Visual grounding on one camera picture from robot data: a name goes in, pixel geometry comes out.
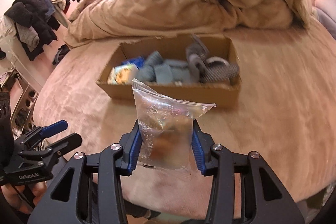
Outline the left hand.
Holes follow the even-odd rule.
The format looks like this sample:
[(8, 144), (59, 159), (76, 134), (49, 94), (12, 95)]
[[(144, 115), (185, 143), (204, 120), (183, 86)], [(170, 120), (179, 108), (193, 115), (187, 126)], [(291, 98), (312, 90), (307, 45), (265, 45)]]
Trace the left hand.
[(32, 203), (34, 205), (37, 205), (47, 190), (47, 184), (44, 181), (38, 182), (36, 184), (21, 185), (15, 187), (13, 187), (11, 184), (1, 186), (3, 196), (11, 207), (17, 209), (21, 213), (31, 214), (31, 212), (33, 211), (33, 207), (24, 200), (24, 198), (27, 197), (24, 194), (24, 191), (26, 189), (29, 189), (34, 195)]

